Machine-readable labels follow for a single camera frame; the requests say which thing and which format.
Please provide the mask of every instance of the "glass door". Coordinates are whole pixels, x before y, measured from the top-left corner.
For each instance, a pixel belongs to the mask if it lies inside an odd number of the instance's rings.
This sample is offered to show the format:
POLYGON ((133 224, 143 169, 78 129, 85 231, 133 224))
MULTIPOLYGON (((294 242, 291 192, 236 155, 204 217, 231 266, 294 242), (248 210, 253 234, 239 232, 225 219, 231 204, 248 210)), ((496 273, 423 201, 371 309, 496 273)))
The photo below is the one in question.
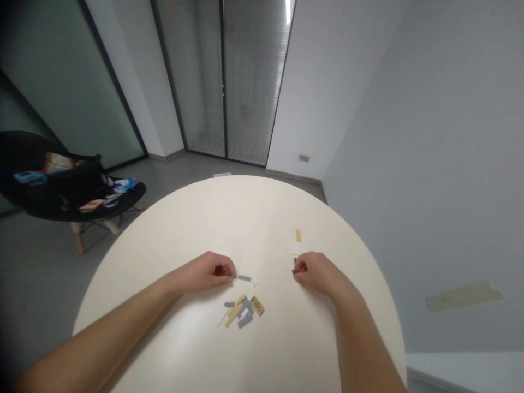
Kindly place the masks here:
POLYGON ((71 153, 101 154, 105 168, 144 157, 85 2, 9 4, 0 23, 0 68, 60 142, 71 153))
POLYGON ((152 1, 189 151, 226 157, 218 0, 152 1))
POLYGON ((224 0, 228 158, 265 166, 293 0, 224 0))
POLYGON ((186 150, 265 166, 294 0, 151 0, 186 150))

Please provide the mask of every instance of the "hand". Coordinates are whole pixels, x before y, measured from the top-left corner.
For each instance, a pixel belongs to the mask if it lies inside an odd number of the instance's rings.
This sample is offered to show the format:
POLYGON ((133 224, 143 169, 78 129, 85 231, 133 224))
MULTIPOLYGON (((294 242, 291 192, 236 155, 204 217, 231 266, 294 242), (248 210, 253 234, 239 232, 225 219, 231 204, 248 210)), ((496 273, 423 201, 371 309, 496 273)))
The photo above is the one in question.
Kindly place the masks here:
POLYGON ((233 261, 224 255, 207 251, 168 273, 165 278, 169 282, 169 287, 177 295, 182 295, 231 285, 233 279, 228 274, 236 276, 233 261))
POLYGON ((347 290, 357 289, 323 253, 307 252, 295 262, 295 280, 334 300, 347 290))

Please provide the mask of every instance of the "gray floor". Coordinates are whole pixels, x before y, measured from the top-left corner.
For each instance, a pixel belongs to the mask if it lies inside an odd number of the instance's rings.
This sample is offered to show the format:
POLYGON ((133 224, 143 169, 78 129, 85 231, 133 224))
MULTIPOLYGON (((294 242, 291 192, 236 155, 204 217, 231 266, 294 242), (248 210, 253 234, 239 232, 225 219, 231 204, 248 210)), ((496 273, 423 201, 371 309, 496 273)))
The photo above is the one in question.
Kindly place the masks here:
MULTIPOLYGON (((160 198, 213 174, 275 178, 322 199, 316 184, 264 173, 245 164, 184 153, 167 162, 145 159, 113 172, 147 185, 141 203, 160 198)), ((129 225, 137 213, 123 222, 129 225)), ((86 254, 79 255, 66 223, 45 221, 24 213, 0 219, 0 311, 2 349, 12 366, 9 377, 56 348, 71 336, 80 303, 99 263, 115 237, 92 227, 84 235, 86 254)))

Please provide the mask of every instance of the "black chair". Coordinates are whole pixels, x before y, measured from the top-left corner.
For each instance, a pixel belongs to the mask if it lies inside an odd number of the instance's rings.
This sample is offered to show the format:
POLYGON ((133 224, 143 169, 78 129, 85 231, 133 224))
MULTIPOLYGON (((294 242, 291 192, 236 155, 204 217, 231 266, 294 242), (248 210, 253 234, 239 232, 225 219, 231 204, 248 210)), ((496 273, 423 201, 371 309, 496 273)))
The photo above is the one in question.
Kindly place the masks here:
POLYGON ((138 201, 146 192, 142 182, 118 197, 113 207, 100 206, 92 212, 78 210, 87 202, 111 193, 111 181, 117 177, 107 176, 100 163, 101 156, 80 156, 69 153, 63 146, 39 135, 23 131, 0 132, 0 192, 16 207, 38 218, 71 223, 80 254, 84 254, 82 233, 92 225, 120 234, 120 224, 112 218, 130 211, 144 211, 138 201), (41 185, 21 184, 13 174, 24 171, 40 171, 47 152, 58 153, 83 161, 76 168, 46 175, 41 185))

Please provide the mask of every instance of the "white paper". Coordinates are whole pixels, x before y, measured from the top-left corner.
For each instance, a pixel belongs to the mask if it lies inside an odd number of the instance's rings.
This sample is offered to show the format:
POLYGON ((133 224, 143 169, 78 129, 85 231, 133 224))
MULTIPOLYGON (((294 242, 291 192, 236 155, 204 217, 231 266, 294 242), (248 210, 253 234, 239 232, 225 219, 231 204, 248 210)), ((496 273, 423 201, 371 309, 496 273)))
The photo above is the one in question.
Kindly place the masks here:
POLYGON ((289 253, 292 255, 296 255, 297 257, 302 254, 302 251, 300 249, 300 245, 293 244, 289 246, 289 253))

